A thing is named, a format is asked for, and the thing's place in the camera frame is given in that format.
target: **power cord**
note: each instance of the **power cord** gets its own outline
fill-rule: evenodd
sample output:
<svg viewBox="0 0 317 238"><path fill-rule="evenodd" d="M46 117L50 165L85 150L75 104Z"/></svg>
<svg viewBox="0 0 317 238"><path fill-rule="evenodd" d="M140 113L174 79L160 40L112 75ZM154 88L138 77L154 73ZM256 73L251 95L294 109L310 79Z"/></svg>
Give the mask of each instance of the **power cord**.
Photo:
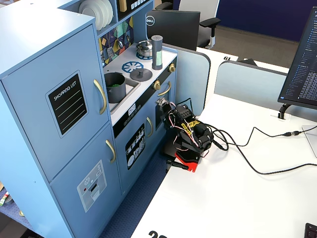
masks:
<svg viewBox="0 0 317 238"><path fill-rule="evenodd" d="M250 136L249 136L249 139L248 139L247 143L246 143L245 145L238 145L238 146L239 146L239 147L245 147L245 146L247 146L247 145L249 144L250 140L251 140L251 137L252 137L253 132L254 132L255 129L258 130L259 132L261 132L262 134L268 136L268 137L274 138L274 137L278 137L278 136L293 136L293 135L299 135L299 134L301 134L301 133L303 133L303 132L307 132L307 131L310 131L310 130L313 130L313 129L316 129L316 128L317 128L317 125L314 126L313 128L307 129L307 130L302 130L302 131L296 130L296 131L293 131L293 132L286 132L286 133L284 133L284 134L279 134L279 135L269 135L269 134L266 134L265 132L261 131L260 129L258 129L257 127L254 126L253 129L252 129L252 131L251 131L251 134L250 134ZM219 135L217 135L217 134L214 134L214 135L215 135L216 137L218 137L219 139L221 139L223 142L225 142L225 141L223 140L223 138L221 138Z"/></svg>
<svg viewBox="0 0 317 238"><path fill-rule="evenodd" d="M259 174L259 175L280 174L280 173L284 173L284 172L289 172L289 171L292 171L292 170L296 170L296 169L299 169L299 168L304 167L304 166L316 166L316 167L317 167L317 164L307 163L307 164L299 165L299 166L296 166L296 167L293 167L293 168L290 168L290 169L286 169L286 170L280 170L280 171L268 172L268 173L259 172L258 170L256 170L256 169L251 165L251 163L249 162L249 160L247 159L247 157L243 154L242 150L240 149L240 147L242 147L242 146L238 145L238 144L234 141L234 139L232 138L232 136L231 136L228 132L226 132L226 131L224 131L224 130L219 130L219 129L217 129L216 127L214 127L214 126L212 126L212 125L209 125L209 124L205 124L205 125L206 125L207 127L209 127L209 128L211 129L211 131L212 131L212 128L214 128L215 130L212 131L212 133L213 133L215 136L217 136L218 138L220 138L223 142L225 142L226 145L227 145L227 147L228 147L229 144L236 146L237 149L239 150L239 152L241 153L242 157L245 159L245 161L246 161L246 162L248 163L248 165L251 167L251 169L252 169L254 172L256 172L257 174ZM250 135L250 137L249 137L249 140L248 140L247 144L249 143L249 141L250 141L250 139L251 139L251 136L252 136L252 133L253 133L254 129L257 129L258 131L260 131L261 133L263 133L263 134L265 134L265 135L267 135L267 136L269 136L269 137L278 137L278 136L299 135L300 133L303 133L303 132L306 132L306 131L310 131L310 130L313 130L313 129L315 129L315 128L317 128L317 126L314 126L313 128L310 128L310 129L308 129L308 130L287 132L287 133L284 133L284 134L271 136L271 135L268 135L268 134L264 133L263 131L259 130L258 128L253 127L253 130L252 130L252 132L251 132L251 135ZM218 135L216 134L216 132L219 132L219 133L221 134L221 136L223 136L223 138L221 138L220 136L218 136ZM228 142L227 142L227 139L226 139L225 136L223 135L224 133L227 134L227 135L230 137L230 139L233 141L233 143L228 143Z"/></svg>

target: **oven window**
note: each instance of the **oven window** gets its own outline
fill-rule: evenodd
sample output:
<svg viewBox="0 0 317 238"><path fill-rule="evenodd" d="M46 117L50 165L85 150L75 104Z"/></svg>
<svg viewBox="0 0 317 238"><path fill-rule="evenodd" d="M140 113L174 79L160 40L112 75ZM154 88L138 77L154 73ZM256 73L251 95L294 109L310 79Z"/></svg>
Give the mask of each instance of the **oven window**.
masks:
<svg viewBox="0 0 317 238"><path fill-rule="evenodd" d="M169 101L169 92L166 93L163 97ZM159 109L159 105L155 108L155 127L156 130L159 128L159 126L162 124L161 116L163 115L162 111Z"/></svg>

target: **chair armrest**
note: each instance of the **chair armrest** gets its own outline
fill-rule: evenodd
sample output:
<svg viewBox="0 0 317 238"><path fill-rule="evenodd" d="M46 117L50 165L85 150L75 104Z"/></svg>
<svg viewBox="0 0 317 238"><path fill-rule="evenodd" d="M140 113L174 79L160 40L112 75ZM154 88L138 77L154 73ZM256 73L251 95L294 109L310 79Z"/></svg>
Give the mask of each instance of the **chair armrest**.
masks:
<svg viewBox="0 0 317 238"><path fill-rule="evenodd" d="M221 22L221 20L219 18L214 17L214 18L210 18L210 19L207 19L205 21L200 22L199 25L201 25L202 27L214 28L220 22Z"/></svg>
<svg viewBox="0 0 317 238"><path fill-rule="evenodd" d="M173 4L171 2L164 2L160 5L158 5L156 10L173 10Z"/></svg>

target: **black pot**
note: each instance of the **black pot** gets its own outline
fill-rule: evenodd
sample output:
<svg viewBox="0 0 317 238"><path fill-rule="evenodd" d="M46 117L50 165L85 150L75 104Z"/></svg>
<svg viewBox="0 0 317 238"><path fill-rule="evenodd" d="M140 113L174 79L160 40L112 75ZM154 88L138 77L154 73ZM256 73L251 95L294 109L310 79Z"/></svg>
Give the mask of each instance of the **black pot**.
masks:
<svg viewBox="0 0 317 238"><path fill-rule="evenodd" d="M121 73L106 73L105 81L109 103L119 103L127 95L125 77Z"/></svg>

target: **gray divider panel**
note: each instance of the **gray divider panel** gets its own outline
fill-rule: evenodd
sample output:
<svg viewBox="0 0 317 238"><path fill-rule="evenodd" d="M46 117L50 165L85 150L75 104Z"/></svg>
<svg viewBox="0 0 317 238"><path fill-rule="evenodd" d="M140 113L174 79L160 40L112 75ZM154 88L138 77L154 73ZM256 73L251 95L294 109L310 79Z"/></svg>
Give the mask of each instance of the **gray divider panel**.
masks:
<svg viewBox="0 0 317 238"><path fill-rule="evenodd" d="M225 61L218 69L214 93L278 111L282 103L278 103L277 98L286 75L241 62ZM291 106L286 113L317 121L317 110Z"/></svg>
<svg viewBox="0 0 317 238"><path fill-rule="evenodd" d="M163 45L177 49L175 102L179 103L191 98L194 114L200 115L205 107L211 66L209 57L203 53L181 47Z"/></svg>

